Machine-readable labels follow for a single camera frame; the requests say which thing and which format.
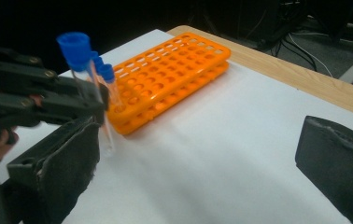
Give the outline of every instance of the test tube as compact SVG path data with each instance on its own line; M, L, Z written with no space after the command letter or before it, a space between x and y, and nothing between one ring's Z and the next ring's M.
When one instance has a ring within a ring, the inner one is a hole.
M97 79L98 79L98 82L103 84L104 86L107 87L103 77L101 76L101 74L99 74L98 70L99 68L104 64L104 61L102 60L101 57L99 57L98 55L97 56L93 56L92 57L92 62L94 63L94 67L95 67L95 71L97 72Z
M122 112L126 106L120 98L118 85L115 81L115 74L111 64L107 63L98 68L98 74L104 79L107 88L109 89L110 103L115 106L115 112Z
M91 50L90 38L83 33L72 32L58 36L57 42L71 69L72 76L77 82L80 96L86 99L91 98L89 91L85 90L87 85L81 84L83 81L91 81L97 87L95 98L99 102L103 102L99 91L98 76L92 61L92 56L98 55L98 53ZM107 137L109 149L112 149L110 125L106 115L104 115L103 131Z

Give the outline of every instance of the blue cap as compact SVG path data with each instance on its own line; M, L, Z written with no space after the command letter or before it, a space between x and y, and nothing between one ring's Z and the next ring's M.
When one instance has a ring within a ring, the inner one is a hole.
M78 72L84 70L92 53L90 38L80 32L71 32L59 35L57 42L69 67Z
M95 58L95 57L98 57L98 52L93 50L93 51L90 53L90 57L91 57L92 59Z
M97 71L98 74L100 74L99 70L100 70L100 66L104 65L104 62L102 60L101 57L93 57L92 61L94 62L94 66L95 66L95 71Z
M101 76L104 78L104 81L106 83L113 82L113 80L115 79L115 74L113 73L113 67L109 63L101 65L98 68L98 73L101 74Z

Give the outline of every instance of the test tube rack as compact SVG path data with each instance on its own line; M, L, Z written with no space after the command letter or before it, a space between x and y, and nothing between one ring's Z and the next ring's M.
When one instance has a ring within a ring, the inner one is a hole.
M178 35L114 66L122 111L107 116L118 133L129 134L223 74L229 49L192 33Z

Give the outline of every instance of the white table surface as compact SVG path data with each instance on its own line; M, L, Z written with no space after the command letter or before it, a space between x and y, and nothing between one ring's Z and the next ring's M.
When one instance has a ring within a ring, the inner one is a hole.
M153 31L103 55L121 63L171 38ZM353 130L353 113L236 63L136 132L113 133L64 223L349 223L296 168L304 117ZM6 164L56 126L19 128Z

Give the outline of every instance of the table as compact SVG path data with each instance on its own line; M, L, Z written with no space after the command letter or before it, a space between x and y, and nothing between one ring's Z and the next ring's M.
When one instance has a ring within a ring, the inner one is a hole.
M136 132L112 133L116 151L101 149L64 223L349 223L294 154L306 115L353 129L353 86L187 26L152 31L102 57L121 63L184 31L229 47L229 70ZM0 181L8 161L55 128L19 128Z

